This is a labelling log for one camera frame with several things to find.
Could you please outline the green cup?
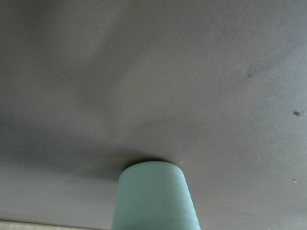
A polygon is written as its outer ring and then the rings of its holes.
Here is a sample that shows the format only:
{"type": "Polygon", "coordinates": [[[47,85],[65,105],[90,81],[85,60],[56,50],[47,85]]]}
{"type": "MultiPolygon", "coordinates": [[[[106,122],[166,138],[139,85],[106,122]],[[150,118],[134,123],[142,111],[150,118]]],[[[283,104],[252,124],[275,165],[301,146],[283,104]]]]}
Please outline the green cup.
{"type": "Polygon", "coordinates": [[[120,175],[113,230],[199,230],[183,171],[165,161],[147,161],[120,175]]]}

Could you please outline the wooden cutting board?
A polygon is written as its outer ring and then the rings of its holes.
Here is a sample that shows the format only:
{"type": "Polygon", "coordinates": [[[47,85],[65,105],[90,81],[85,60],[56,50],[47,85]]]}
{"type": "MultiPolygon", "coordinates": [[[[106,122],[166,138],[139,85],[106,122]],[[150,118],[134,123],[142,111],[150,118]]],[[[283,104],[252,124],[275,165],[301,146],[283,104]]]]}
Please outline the wooden cutting board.
{"type": "Polygon", "coordinates": [[[94,230],[94,228],[63,226],[54,224],[30,223],[23,221],[0,221],[1,230],[94,230]]]}

